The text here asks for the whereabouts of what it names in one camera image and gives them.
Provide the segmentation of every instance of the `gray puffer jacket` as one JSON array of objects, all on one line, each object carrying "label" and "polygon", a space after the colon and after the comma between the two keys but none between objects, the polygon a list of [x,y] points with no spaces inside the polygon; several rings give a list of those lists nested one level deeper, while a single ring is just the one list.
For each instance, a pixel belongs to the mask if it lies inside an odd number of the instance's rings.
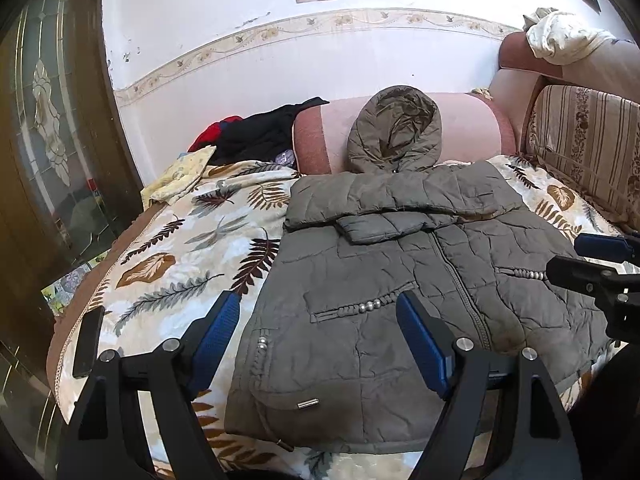
[{"label": "gray puffer jacket", "polygon": [[558,390],[605,348],[593,300],[545,277],[555,254],[576,257],[571,244],[490,163],[432,168],[440,134],[426,95],[384,90],[351,131],[354,173],[293,186],[242,334],[227,433],[333,452],[423,449],[442,402],[396,323],[404,290],[482,348],[535,348]]}]

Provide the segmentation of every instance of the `sofa armrest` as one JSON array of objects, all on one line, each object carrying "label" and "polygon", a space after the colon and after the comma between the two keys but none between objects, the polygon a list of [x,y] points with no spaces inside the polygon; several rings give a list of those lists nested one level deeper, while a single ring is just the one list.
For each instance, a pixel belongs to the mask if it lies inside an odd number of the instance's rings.
[{"label": "sofa armrest", "polygon": [[512,32],[500,44],[498,66],[527,70],[542,75],[562,79],[562,67],[553,65],[545,59],[538,59],[529,46],[526,32]]},{"label": "sofa armrest", "polygon": [[533,106],[548,79],[537,72],[501,68],[489,86],[494,103],[509,118],[516,151],[524,152],[527,125]]}]

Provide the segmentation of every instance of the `yellow cloth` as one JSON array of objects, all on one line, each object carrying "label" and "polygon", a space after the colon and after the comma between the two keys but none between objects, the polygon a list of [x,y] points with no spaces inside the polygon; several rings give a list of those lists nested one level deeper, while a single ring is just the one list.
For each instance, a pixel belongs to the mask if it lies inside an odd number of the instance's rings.
[{"label": "yellow cloth", "polygon": [[471,91],[471,93],[472,94],[480,94],[485,99],[489,99],[489,101],[493,101],[494,100],[492,95],[489,93],[489,89],[488,88],[474,88]]},{"label": "yellow cloth", "polygon": [[215,146],[206,146],[176,160],[160,177],[140,191],[142,207],[146,210],[153,202],[175,204],[196,186],[215,151]]}]

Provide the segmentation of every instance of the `white cloth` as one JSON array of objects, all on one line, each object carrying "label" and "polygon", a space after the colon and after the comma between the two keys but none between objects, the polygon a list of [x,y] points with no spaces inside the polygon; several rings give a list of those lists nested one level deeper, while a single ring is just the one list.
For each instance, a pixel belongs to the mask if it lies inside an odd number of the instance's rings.
[{"label": "white cloth", "polygon": [[555,10],[533,25],[527,40],[537,58],[554,65],[568,65],[587,57],[615,36],[608,30],[592,28],[571,12]]},{"label": "white cloth", "polygon": [[523,14],[524,18],[524,28],[523,30],[527,32],[531,27],[533,27],[536,23],[540,23],[540,20],[544,18],[546,15],[551,14],[556,9],[555,7],[538,7],[536,12],[532,12],[531,14]]}]

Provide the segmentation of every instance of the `floral wallpaper border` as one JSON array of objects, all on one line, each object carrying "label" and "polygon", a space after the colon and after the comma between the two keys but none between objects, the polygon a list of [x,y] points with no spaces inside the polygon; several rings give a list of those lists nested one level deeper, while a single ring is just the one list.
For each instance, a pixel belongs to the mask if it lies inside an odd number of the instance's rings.
[{"label": "floral wallpaper border", "polygon": [[502,41],[517,28],[480,18],[419,9],[331,10],[286,18],[235,32],[207,43],[154,70],[128,88],[115,90],[120,106],[132,104],[162,85],[238,52],[302,36],[353,32],[374,28],[449,30]]}]

